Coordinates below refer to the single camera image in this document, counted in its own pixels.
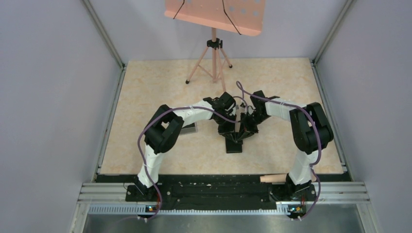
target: wall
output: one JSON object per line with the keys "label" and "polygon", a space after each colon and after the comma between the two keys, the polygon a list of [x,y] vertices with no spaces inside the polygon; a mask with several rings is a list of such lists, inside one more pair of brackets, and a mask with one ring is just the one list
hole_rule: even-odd
{"label": "wall", "polygon": [[[91,2],[124,61],[198,59],[211,39],[208,27],[165,17],[164,0]],[[218,37],[230,57],[314,58],[344,3],[266,0],[259,36],[218,30]]]}
{"label": "wall", "polygon": [[1,1],[0,31],[0,231],[67,232],[119,69],[79,0]]}
{"label": "wall", "polygon": [[319,64],[351,171],[385,232],[410,231],[411,9],[410,0],[357,1]]}

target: black cord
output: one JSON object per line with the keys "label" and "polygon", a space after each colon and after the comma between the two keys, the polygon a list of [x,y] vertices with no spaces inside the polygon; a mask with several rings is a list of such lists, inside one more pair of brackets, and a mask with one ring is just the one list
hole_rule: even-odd
{"label": "black cord", "polygon": [[179,10],[176,12],[176,14],[174,15],[173,19],[176,18],[177,13],[179,13],[180,9],[182,9],[183,4],[185,4],[185,0],[183,0],[182,5],[180,6]]}
{"label": "black cord", "polygon": [[226,15],[226,17],[230,20],[230,22],[232,23],[233,27],[235,27],[236,31],[238,31],[239,35],[241,35],[241,33],[239,32],[238,28],[235,26],[235,24],[232,22],[232,20],[230,19],[230,17],[227,15],[226,13],[226,9],[224,8],[224,0],[222,0],[222,4],[223,4],[223,12]]}

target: marbled surface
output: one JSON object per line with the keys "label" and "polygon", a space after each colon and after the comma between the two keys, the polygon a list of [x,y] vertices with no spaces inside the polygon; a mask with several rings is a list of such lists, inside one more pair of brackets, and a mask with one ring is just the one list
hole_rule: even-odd
{"label": "marbled surface", "polygon": [[[297,103],[321,102],[307,58],[232,59],[233,68],[224,66],[226,89],[241,95],[235,81],[246,91],[263,90]],[[120,93],[101,174],[137,174],[142,158],[137,138],[158,107],[187,106],[205,97],[222,94],[220,81],[197,69],[185,84],[195,60],[130,61]],[[211,71],[211,61],[201,65]],[[224,138],[213,120],[198,122],[198,132],[181,135],[168,152],[161,174],[263,174],[287,173],[297,152],[291,125],[271,117],[258,126],[259,133],[243,142],[243,153],[226,154]],[[317,173],[342,173],[335,144],[323,150]]]}

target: tripod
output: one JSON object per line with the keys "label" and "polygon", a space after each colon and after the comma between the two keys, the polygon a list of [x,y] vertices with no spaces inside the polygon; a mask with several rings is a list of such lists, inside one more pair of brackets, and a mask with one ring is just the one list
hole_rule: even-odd
{"label": "tripod", "polygon": [[[206,48],[205,50],[203,50],[202,55],[200,56],[199,60],[197,61],[195,67],[193,68],[192,72],[190,73],[188,79],[186,79],[186,84],[189,84],[194,72],[196,71],[197,67],[199,67],[200,69],[202,69],[204,72],[206,72],[211,78],[213,82],[216,82],[219,77],[221,76],[221,81],[222,81],[222,87],[223,87],[223,92],[226,91],[226,86],[224,84],[224,78],[223,78],[223,70],[222,67],[225,64],[225,62],[227,62],[227,64],[229,65],[229,68],[232,68],[232,64],[229,61],[229,58],[227,57],[226,53],[223,50],[223,41],[220,40],[219,38],[216,38],[216,28],[212,28],[212,39],[207,41],[206,44]],[[207,71],[205,68],[203,68],[200,65],[200,62],[202,61],[203,57],[205,56],[207,50],[209,48],[212,48],[212,73],[209,73],[209,71]],[[220,54],[219,51],[222,52],[223,56],[224,56],[224,61],[222,64],[221,58],[220,58]],[[219,63],[219,74],[216,76],[216,57]]]}

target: pink board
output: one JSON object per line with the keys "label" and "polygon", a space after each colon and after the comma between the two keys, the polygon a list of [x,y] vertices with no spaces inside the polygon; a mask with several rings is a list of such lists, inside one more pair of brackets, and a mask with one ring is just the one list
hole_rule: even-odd
{"label": "pink board", "polygon": [[[244,35],[262,32],[265,0],[165,0],[165,16]],[[224,8],[232,20],[230,22]]]}

